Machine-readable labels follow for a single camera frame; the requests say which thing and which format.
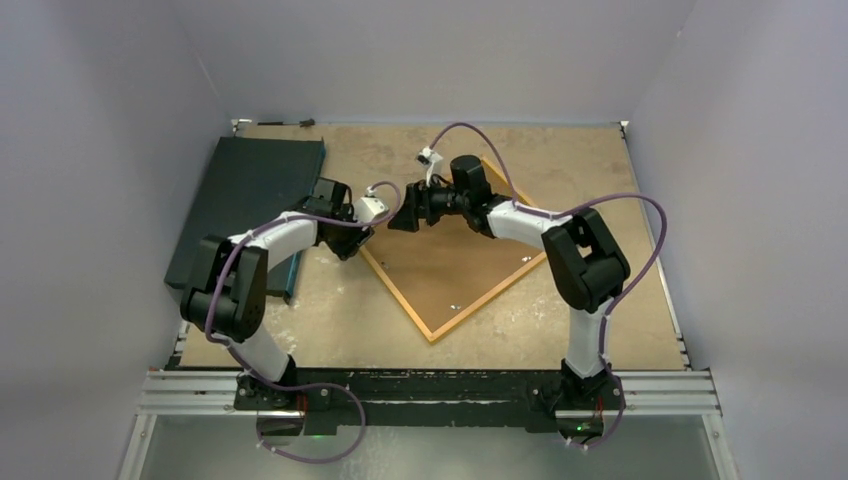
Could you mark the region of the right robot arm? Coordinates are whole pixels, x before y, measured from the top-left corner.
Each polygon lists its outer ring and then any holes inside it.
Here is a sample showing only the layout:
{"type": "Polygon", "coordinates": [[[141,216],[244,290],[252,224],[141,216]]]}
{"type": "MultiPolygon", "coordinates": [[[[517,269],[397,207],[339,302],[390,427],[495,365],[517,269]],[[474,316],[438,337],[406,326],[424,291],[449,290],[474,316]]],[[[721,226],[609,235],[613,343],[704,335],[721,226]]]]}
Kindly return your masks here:
{"type": "Polygon", "coordinates": [[[631,272],[600,213],[584,208],[559,218],[497,194],[482,160],[474,155],[454,158],[450,179],[438,174],[443,159],[431,148],[423,148],[416,160],[425,176],[407,185],[389,229],[416,232],[422,223],[433,226],[446,215],[458,215],[478,234],[543,249],[555,287],[571,313],[561,392],[573,406],[588,405],[612,380],[604,357],[604,311],[622,294],[631,272]]]}

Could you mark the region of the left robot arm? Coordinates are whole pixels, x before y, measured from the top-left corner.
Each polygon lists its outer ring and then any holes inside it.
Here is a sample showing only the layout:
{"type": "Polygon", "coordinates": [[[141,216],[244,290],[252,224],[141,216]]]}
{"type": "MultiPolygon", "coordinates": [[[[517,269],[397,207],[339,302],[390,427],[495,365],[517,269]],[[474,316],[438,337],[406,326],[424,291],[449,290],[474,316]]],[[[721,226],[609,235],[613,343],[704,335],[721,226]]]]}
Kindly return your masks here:
{"type": "Polygon", "coordinates": [[[270,271],[321,244],[347,260],[390,212],[372,188],[354,198],[348,185],[320,177],[310,194],[267,223],[230,237],[203,238],[182,291],[180,315],[260,382],[259,395],[272,408],[287,408],[300,386],[292,356],[263,325],[270,271]]]}

